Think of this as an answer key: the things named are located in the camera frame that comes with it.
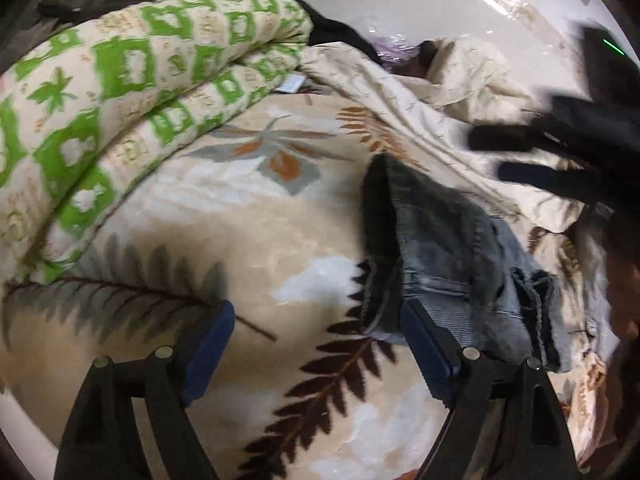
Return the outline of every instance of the dark fabric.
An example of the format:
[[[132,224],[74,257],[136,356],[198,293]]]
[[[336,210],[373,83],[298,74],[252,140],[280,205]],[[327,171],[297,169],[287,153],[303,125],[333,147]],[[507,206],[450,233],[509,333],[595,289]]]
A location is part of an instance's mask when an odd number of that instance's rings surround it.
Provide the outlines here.
[[[334,41],[341,41],[349,44],[359,51],[361,51],[370,60],[382,65],[380,56],[376,53],[376,49],[373,45],[365,40],[360,34],[356,32],[354,28],[335,20],[329,20],[320,14],[317,10],[311,7],[305,0],[296,0],[306,13],[311,18],[314,24],[314,30],[309,35],[309,45],[317,45],[322,43],[333,43]]]
[[[563,170],[503,162],[497,176],[607,210],[609,242],[640,265],[640,108],[555,96],[551,110],[528,125],[473,128],[468,145],[482,152],[537,148],[577,162],[580,169]]]
[[[433,41],[423,41],[419,45],[417,56],[405,63],[393,65],[391,72],[398,75],[427,79],[427,72],[437,53],[438,49]]]
[[[571,369],[558,279],[503,220],[389,154],[367,170],[362,209],[370,265],[364,334],[405,344],[400,309],[415,298],[462,347],[513,364],[535,356],[549,370]]]
[[[0,74],[51,36],[112,10],[156,0],[31,0],[0,44]]]

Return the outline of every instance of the folded blanket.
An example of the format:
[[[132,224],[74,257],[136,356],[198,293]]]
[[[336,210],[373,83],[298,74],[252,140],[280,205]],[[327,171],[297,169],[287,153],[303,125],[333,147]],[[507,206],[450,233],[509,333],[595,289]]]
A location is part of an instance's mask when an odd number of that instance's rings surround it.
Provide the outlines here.
[[[68,268],[140,178],[279,85],[311,27],[293,0],[159,0],[23,57],[0,80],[0,279]]]

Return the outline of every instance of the pile of clothes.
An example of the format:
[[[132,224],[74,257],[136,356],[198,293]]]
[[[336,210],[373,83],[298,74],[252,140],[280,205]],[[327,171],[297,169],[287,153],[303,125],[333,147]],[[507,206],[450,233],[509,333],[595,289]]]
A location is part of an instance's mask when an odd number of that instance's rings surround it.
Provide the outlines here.
[[[393,455],[384,478],[403,475],[446,416],[402,346],[417,298],[461,346],[557,372],[587,456],[606,316],[563,234],[580,205],[463,144],[536,106],[493,45],[427,42],[391,74],[303,0],[30,12],[0,52],[0,376],[54,442],[92,359],[146,355],[229,298],[239,327],[191,412],[216,469],[365,478]],[[298,94],[273,93],[296,69]],[[66,359],[53,379],[41,341]]]

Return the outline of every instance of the denim fabric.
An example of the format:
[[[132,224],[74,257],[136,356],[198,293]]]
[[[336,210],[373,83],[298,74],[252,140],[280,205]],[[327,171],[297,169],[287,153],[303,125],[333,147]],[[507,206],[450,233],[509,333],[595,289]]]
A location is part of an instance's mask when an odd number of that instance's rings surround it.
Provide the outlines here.
[[[405,344],[400,307],[403,298],[416,298],[462,347],[514,364],[535,356],[549,370],[571,369],[558,279],[503,220],[389,154],[372,161],[362,207],[370,266],[364,334]]]

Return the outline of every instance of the leaf pattern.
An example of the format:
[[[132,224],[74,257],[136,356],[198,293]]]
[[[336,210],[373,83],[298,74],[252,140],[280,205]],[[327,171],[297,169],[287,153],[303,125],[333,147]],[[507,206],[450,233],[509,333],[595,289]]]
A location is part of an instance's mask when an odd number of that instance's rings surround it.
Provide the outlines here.
[[[331,158],[333,160],[351,160],[323,150],[300,139],[331,139],[331,134],[321,132],[304,132],[301,130],[275,130],[279,119],[269,122],[261,131],[244,130],[232,126],[222,126],[209,133],[212,137],[228,139],[251,137],[251,140],[204,146],[189,152],[186,156],[210,158],[215,162],[263,158],[257,171],[264,177],[273,180],[289,194],[296,195],[321,176],[317,160]]]
[[[36,90],[34,90],[27,99],[36,101],[37,104],[47,103],[47,115],[49,118],[56,110],[62,112],[65,109],[65,98],[77,99],[77,97],[69,92],[65,92],[65,88],[73,78],[65,77],[62,67],[56,67],[53,71],[52,81],[45,81]]]
[[[341,127],[347,130],[348,134],[360,136],[360,142],[365,144],[370,152],[387,152],[422,172],[428,171],[409,155],[395,132],[368,108],[343,108],[335,118],[344,122]]]
[[[540,242],[543,238],[548,234],[547,231],[543,227],[534,227],[531,231],[529,231],[529,235],[527,235],[527,251],[530,254],[536,252],[536,249],[540,245]]]
[[[165,246],[159,246],[143,264],[134,245],[120,247],[109,238],[101,256],[94,246],[78,263],[54,282],[10,283],[2,306],[2,330],[7,348],[16,314],[35,310],[47,321],[61,324],[76,314],[75,332],[90,327],[100,342],[126,327],[126,337],[144,333],[145,342],[171,328],[189,326],[226,298],[225,269],[213,264],[197,284],[186,258],[175,265]],[[242,316],[236,316],[254,332],[275,341],[276,336]]]
[[[558,248],[558,260],[562,274],[573,290],[580,290],[582,270],[578,260],[578,251],[574,243],[567,237],[562,237],[562,243]]]
[[[360,268],[365,272],[366,264]],[[361,282],[361,276],[354,279]],[[362,301],[362,292],[350,295],[355,301]],[[255,455],[240,465],[238,480],[271,480],[274,476],[286,478],[284,457],[289,463],[296,461],[298,446],[307,450],[318,433],[330,434],[332,430],[332,404],[342,416],[347,416],[344,400],[346,393],[364,401],[367,395],[364,370],[380,377],[380,366],[373,351],[376,345],[391,362],[396,362],[393,347],[383,341],[352,337],[358,335],[362,306],[350,308],[345,316],[348,320],[332,324],[327,332],[347,336],[332,340],[316,349],[324,355],[300,368],[314,375],[293,386],[286,397],[296,399],[273,412],[278,420],[264,429],[264,435],[248,444],[244,450]]]

